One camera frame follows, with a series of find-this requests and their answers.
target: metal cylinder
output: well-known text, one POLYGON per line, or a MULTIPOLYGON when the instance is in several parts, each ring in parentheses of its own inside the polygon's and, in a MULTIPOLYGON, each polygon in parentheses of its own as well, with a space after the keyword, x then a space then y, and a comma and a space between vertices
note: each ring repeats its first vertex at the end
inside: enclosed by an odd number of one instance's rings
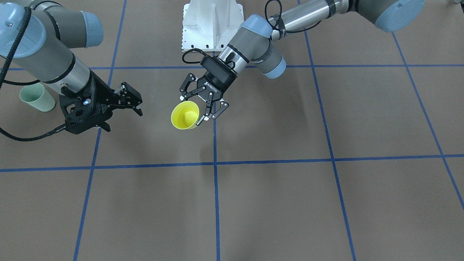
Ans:
POLYGON ((62 6, 51 6, 43 11, 54 25, 57 38, 68 48, 81 48, 87 45, 87 32, 81 12, 70 11, 62 6))
MULTIPOLYGON (((346 13, 348 11, 349 0, 334 0, 335 13, 346 13)), ((297 5, 281 15, 286 31, 299 31, 309 27, 330 15, 330 6, 326 0, 308 0, 297 5)), ((279 14, 269 17, 269 22, 276 25, 276 18, 279 14)), ((279 40, 280 33, 277 30, 272 32, 272 39, 279 40)))
POLYGON ((43 46, 34 54, 15 58, 13 62, 61 94, 61 84, 73 92, 88 82, 90 69, 54 35, 48 33, 43 46))
POLYGON ((221 52, 219 59, 230 65, 235 63, 234 72, 239 74, 253 59, 261 57, 269 47, 269 39, 248 29, 240 28, 221 52))
POLYGON ((279 64, 285 61, 284 57, 280 52, 274 48, 274 45, 271 41, 269 41, 269 47, 266 52, 259 58, 252 60, 251 62, 256 65, 256 67, 266 76, 271 76, 273 70, 279 66, 279 64))
POLYGON ((352 0, 358 12, 385 32, 397 31, 411 23, 424 7, 424 0, 352 0))

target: white pedestal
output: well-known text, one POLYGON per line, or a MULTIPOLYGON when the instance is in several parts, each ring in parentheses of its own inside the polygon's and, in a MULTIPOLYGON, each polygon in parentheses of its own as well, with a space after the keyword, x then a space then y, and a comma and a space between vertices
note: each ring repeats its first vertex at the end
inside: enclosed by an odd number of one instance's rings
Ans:
POLYGON ((184 5, 182 50, 222 51, 244 22, 235 0, 191 0, 184 5))

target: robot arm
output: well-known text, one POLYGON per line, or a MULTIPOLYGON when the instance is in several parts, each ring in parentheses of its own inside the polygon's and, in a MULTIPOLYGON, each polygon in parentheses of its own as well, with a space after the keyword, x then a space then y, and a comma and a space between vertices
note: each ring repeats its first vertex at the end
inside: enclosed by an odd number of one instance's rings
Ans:
POLYGON ((0 4, 0 55, 7 57, 32 9, 13 62, 60 94, 66 131, 79 134, 92 127, 110 131, 105 122, 115 109, 133 109, 142 116, 142 98, 127 83, 115 91, 69 48, 100 45, 103 27, 92 13, 70 11, 54 1, 8 1, 0 4))
POLYGON ((180 87, 180 100, 198 95, 206 102, 206 112, 196 122, 198 126, 204 120, 217 118, 229 107, 223 99, 224 92, 248 63, 253 63, 268 78, 282 75, 286 62, 274 48, 273 41, 285 38, 288 33, 302 32, 337 13, 350 11, 359 13, 385 32, 393 32, 414 20, 423 5, 424 0, 308 0, 267 20, 254 14, 240 26, 219 56, 209 57, 199 49, 190 50, 203 53, 205 57, 200 64, 207 72, 201 78, 188 74, 180 87), (188 92, 187 88, 194 81, 197 88, 188 92), (213 103, 217 101, 221 107, 212 113, 213 103))

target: black cable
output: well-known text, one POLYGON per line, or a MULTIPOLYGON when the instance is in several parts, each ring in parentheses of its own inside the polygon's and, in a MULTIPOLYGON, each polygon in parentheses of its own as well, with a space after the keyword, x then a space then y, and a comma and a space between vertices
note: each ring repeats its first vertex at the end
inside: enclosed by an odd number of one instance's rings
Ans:
POLYGON ((279 31, 279 29, 278 29, 276 26, 277 26, 277 24, 278 24, 278 20, 280 20, 280 19, 281 19, 281 16, 282 16, 282 3, 280 2, 280 0, 268 0, 267 3, 266 3, 266 5, 264 6, 264 16, 265 16, 265 18, 266 18, 266 21, 267 21, 267 22, 269 23, 269 25, 272 27, 272 29, 273 29, 273 30, 279 31), (276 25, 275 25, 275 26, 273 26, 273 25, 271 24, 271 22, 269 22, 269 17, 267 17, 267 6, 268 6, 269 3, 274 2, 274 1, 277 2, 277 3, 279 3, 279 8, 280 8, 280 9, 279 9, 279 17, 278 17, 277 20, 276 20, 276 25))
POLYGON ((182 54, 182 61, 186 64, 199 64, 201 61, 198 61, 198 62, 188 62, 188 61, 185 61, 185 56, 191 52, 199 52, 201 54, 203 54, 203 56, 205 57, 208 57, 209 55, 207 53, 205 53, 203 50, 201 49, 198 49, 198 48, 194 48, 194 49, 190 49, 188 51, 186 51, 184 54, 182 54))
MULTIPOLYGON (((264 16, 266 17, 266 20, 267 20, 267 22, 269 23, 269 25, 272 27, 272 29, 273 29, 273 30, 279 31, 279 29, 278 29, 276 26, 277 26, 277 24, 278 24, 278 21, 279 21, 279 20, 281 19, 281 17, 282 17, 282 3, 280 2, 280 0, 268 0, 268 1, 266 2, 266 5, 264 6, 264 16), (277 3, 279 3, 279 8, 280 8, 280 9, 279 9, 279 17, 276 19, 276 25, 275 25, 275 26, 273 26, 273 25, 271 24, 271 22, 269 22, 269 18, 268 18, 268 16, 267 16, 267 6, 268 6, 269 3, 274 2, 274 1, 277 2, 277 3)), ((302 30, 298 30, 298 31, 286 31, 286 32, 287 32, 287 33, 301 33, 301 32, 304 32, 304 31, 313 29, 314 27, 318 26, 321 22, 322 22, 322 21, 319 21, 319 22, 317 22, 315 25, 313 25, 313 26, 311 26, 311 27, 309 27, 309 28, 306 28, 306 29, 302 29, 302 30)))
MULTIPOLYGON (((19 43, 21 42, 21 39, 23 38, 24 33, 26 32, 27 26, 29 25, 29 21, 31 20, 31 13, 32 13, 31 8, 25 7, 24 9, 26 10, 26 13, 24 14, 23 24, 21 25, 21 28, 19 29, 18 35, 16 36, 16 39, 14 40, 13 45, 11 46, 10 52, 8 53, 8 56, 6 57, 5 63, 3 64, 2 70, 0 72, 0 89, 3 84, 3 81, 5 80, 6 72, 10 68, 11 61, 13 60, 14 54, 16 53, 16 49, 18 48, 19 43)), ((45 137, 56 134, 60 131, 64 131, 65 129, 66 129, 66 124, 62 124, 56 127, 55 129, 53 129, 52 131, 47 132, 46 134, 33 137, 33 138, 19 138, 19 137, 9 134, 2 128, 0 128, 0 133, 15 141, 27 142, 27 141, 35 141, 35 140, 43 139, 45 137)))
POLYGON ((33 84, 36 84, 36 83, 39 83, 39 82, 40 82, 40 80, 35 80, 33 82, 28 82, 28 83, 18 83, 18 82, 12 82, 12 81, 3 80, 4 84, 16 85, 16 86, 33 85, 33 84))
POLYGON ((11 134, 9 134, 8 132, 6 132, 5 130, 3 130, 2 128, 0 128, 0 133, 7 136, 8 138, 10 139, 13 139, 15 141, 22 141, 22 142, 27 142, 27 141, 36 141, 36 140, 40 140, 40 139, 43 139, 43 138, 46 138, 48 136, 51 136, 53 134, 56 134, 60 131, 64 131, 66 130, 66 124, 62 124, 58 127, 56 127, 55 129, 53 129, 52 131, 49 131, 47 132, 46 134, 43 134, 43 135, 40 135, 40 136, 37 136, 37 137, 34 137, 34 138, 18 138, 16 136, 13 136, 11 134))
POLYGON ((322 22, 322 20, 317 22, 315 25, 311 26, 310 28, 306 28, 306 29, 299 30, 299 31, 287 31, 287 33, 301 33, 301 32, 313 29, 314 27, 318 26, 321 22, 322 22))

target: light blue joint cap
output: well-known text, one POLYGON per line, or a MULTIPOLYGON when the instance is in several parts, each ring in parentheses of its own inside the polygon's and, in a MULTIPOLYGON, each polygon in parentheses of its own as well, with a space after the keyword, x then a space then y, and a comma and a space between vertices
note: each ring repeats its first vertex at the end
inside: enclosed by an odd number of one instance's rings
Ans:
POLYGON ((272 27, 269 25, 266 19, 257 14, 252 14, 245 22, 240 25, 238 29, 240 30, 241 27, 252 31, 253 33, 262 35, 266 38, 270 38, 272 35, 272 27))
POLYGON ((287 68, 287 62, 285 61, 284 57, 282 56, 282 60, 280 63, 277 65, 277 67, 274 68, 274 70, 268 72, 268 73, 263 73, 267 78, 269 79, 275 79, 281 76, 285 69, 287 68))
POLYGON ((385 32, 397 31, 412 22, 424 7, 424 0, 399 0, 387 8, 375 22, 385 32))
MULTIPOLYGON (((0 4, 0 55, 6 57, 23 24, 26 11, 18 4, 0 4)), ((45 43, 45 26, 35 16, 31 16, 24 36, 16 49, 14 58, 35 54, 45 43)))
POLYGON ((88 12, 81 11, 84 16, 87 43, 85 48, 99 46, 103 42, 103 25, 100 19, 88 12))

